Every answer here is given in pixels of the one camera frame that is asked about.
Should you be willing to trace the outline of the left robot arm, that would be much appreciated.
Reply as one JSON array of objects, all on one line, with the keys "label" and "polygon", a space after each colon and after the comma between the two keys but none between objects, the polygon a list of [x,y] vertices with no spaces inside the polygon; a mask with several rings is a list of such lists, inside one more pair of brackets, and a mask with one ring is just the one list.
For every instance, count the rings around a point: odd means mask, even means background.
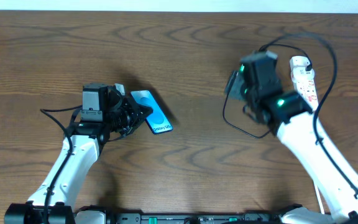
[{"label": "left robot arm", "polygon": [[75,202],[111,133],[127,137],[153,109],[138,104],[121,84],[89,83],[83,85],[82,104],[71,110],[69,125],[61,127],[64,140],[56,162],[26,203],[9,206],[5,223],[115,223],[109,210],[89,206],[76,212]]}]

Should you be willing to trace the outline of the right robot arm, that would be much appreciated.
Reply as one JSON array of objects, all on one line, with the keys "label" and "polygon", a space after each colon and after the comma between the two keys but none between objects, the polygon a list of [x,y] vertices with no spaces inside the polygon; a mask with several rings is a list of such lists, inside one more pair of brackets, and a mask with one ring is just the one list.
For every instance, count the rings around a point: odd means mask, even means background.
[{"label": "right robot arm", "polygon": [[276,65],[277,55],[269,51],[243,57],[229,78],[226,96],[245,101],[245,113],[267,125],[295,155],[329,208],[323,214],[293,206],[276,218],[281,223],[358,223],[358,173],[313,118],[322,103],[317,99],[310,59],[290,59],[292,91],[283,90]]}]

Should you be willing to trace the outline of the blue screen smartphone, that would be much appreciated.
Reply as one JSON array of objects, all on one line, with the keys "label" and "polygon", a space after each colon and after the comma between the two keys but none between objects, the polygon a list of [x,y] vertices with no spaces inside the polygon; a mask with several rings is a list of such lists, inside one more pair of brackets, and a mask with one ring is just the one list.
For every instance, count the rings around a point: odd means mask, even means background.
[{"label": "blue screen smartphone", "polygon": [[165,113],[162,111],[150,91],[132,91],[131,96],[134,98],[136,103],[152,108],[151,114],[146,117],[146,122],[153,134],[162,134],[173,131],[172,124],[169,122]]}]

